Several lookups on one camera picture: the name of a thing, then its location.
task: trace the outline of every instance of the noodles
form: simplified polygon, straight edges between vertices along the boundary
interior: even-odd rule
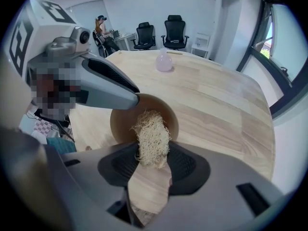
[[[170,135],[161,115],[145,111],[137,118],[135,130],[139,140],[139,157],[142,166],[162,168],[167,161]]]

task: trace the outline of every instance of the cap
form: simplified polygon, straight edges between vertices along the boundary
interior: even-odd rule
[[[97,18],[98,18],[99,20],[101,20],[101,19],[106,20],[106,19],[107,19],[107,17],[105,17],[105,16],[103,16],[103,15],[100,15],[100,16],[98,16]]]

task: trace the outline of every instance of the pink glass vase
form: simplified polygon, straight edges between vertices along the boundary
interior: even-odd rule
[[[172,69],[172,60],[171,57],[167,54],[166,48],[160,49],[160,54],[156,58],[156,69],[162,72],[167,72]]]

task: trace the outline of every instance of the window frame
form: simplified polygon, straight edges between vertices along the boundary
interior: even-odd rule
[[[302,69],[299,71],[295,79],[291,82],[289,78],[285,76],[282,70],[274,63],[274,61],[268,59],[263,54],[254,49],[254,43],[256,42],[260,25],[264,17],[266,2],[271,4],[284,4],[280,0],[261,0],[255,30],[249,42],[248,48],[236,71],[241,72],[244,69],[244,66],[251,55],[260,61],[261,64],[268,70],[283,92],[283,96],[269,108],[272,118],[274,119],[287,111],[290,107],[302,99],[306,93],[308,93],[308,58],[306,59]]]

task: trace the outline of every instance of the mesh chair back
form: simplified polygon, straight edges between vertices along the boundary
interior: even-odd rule
[[[143,22],[139,24],[136,30],[138,34],[138,44],[153,44],[153,25],[150,25],[148,22]]]
[[[183,33],[186,23],[182,21],[180,15],[169,15],[168,20],[165,21],[167,31],[166,41],[178,40],[184,42]]]

